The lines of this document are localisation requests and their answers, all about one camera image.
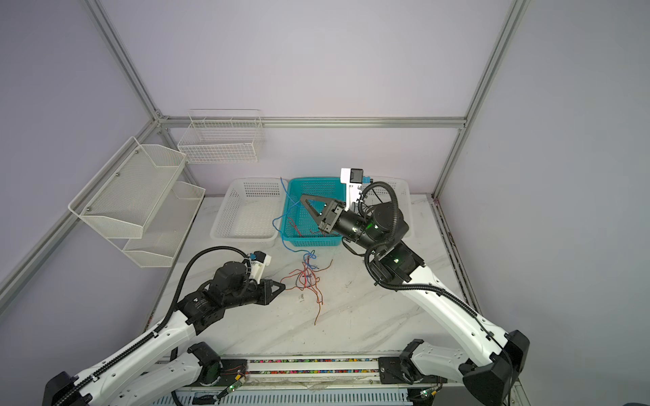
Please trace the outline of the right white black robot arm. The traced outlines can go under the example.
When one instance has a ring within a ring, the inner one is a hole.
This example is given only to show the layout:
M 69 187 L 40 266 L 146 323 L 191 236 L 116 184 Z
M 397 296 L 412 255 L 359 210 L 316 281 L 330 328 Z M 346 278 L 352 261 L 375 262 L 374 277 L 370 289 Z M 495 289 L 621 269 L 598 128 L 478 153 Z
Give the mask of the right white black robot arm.
M 301 196 L 301 204 L 320 231 L 362 247 L 364 266 L 377 286 L 404 294 L 460 345 L 452 350 L 412 340 L 399 356 L 402 381 L 445 378 L 462 383 L 483 405 L 509 403 L 526 363 L 529 339 L 519 330 L 500 328 L 450 292 L 404 243 L 409 226 L 389 184 L 375 182 L 363 189 L 358 211 L 343 201 L 307 194 Z

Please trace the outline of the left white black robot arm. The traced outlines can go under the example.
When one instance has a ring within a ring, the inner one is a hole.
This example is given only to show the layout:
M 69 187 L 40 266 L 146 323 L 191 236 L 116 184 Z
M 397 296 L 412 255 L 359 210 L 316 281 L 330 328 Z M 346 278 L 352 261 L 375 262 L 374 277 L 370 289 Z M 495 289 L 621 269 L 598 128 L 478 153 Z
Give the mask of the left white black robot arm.
M 207 343 L 193 340 L 223 319 L 227 310 L 267 306 L 285 289 L 263 275 L 270 255 L 237 250 L 199 289 L 174 299 L 162 321 L 96 365 L 69 375 L 61 372 L 44 389 L 45 405 L 147 405 L 190 384 L 230 385 L 245 367 L 230 369 Z

